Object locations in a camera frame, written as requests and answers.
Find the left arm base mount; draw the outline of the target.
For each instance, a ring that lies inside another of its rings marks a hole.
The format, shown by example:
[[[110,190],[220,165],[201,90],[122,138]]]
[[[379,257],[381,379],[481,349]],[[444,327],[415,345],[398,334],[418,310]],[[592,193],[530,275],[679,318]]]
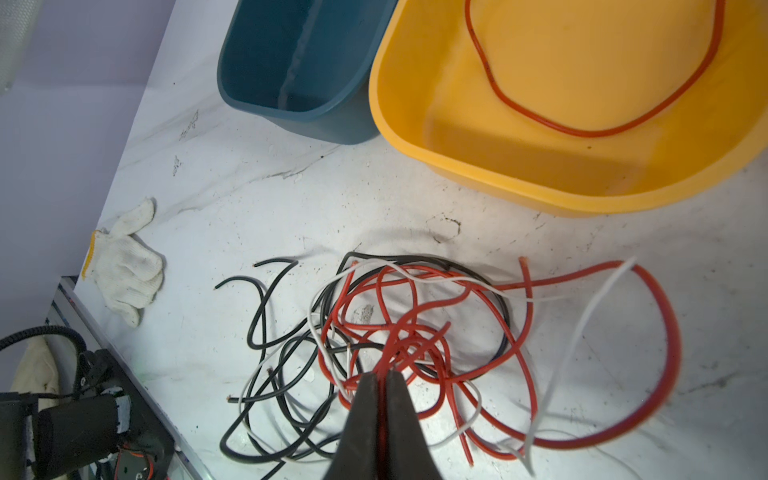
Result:
[[[73,478],[90,465],[99,479],[168,478],[174,440],[110,351],[90,350],[56,325],[16,332],[1,347],[47,336],[73,345],[74,385],[69,393],[2,393],[2,478]]]

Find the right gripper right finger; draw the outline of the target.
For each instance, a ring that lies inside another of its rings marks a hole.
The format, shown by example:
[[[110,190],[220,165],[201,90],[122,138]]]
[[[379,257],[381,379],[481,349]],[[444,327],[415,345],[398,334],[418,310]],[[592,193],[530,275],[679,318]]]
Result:
[[[403,375],[390,370],[385,382],[385,478],[440,480]]]

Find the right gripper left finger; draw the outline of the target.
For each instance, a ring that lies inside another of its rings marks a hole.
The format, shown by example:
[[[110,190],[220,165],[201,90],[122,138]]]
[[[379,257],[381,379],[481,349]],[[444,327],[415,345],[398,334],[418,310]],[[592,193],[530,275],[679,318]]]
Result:
[[[364,374],[358,384],[338,449],[325,480],[371,480],[378,475],[379,392],[377,376]]]

